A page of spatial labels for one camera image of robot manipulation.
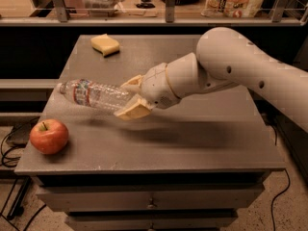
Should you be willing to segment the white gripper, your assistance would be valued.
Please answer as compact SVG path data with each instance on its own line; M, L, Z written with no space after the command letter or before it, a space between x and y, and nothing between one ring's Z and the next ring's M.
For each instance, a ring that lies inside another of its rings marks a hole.
M120 87L132 93L141 93L135 94L123 108L114 112L122 120L148 116L152 110L151 105L158 109L168 109L180 102L168 83L166 63L150 68L143 76L132 77Z

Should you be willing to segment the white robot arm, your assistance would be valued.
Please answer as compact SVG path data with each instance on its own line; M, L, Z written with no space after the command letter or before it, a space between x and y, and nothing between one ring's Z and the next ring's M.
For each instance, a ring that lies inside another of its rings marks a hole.
M308 131L308 75L272 58L248 38L224 27L209 30L196 50L171 63L161 63L122 86L134 93L115 116L130 120L155 108L167 109L192 94L242 85L266 99Z

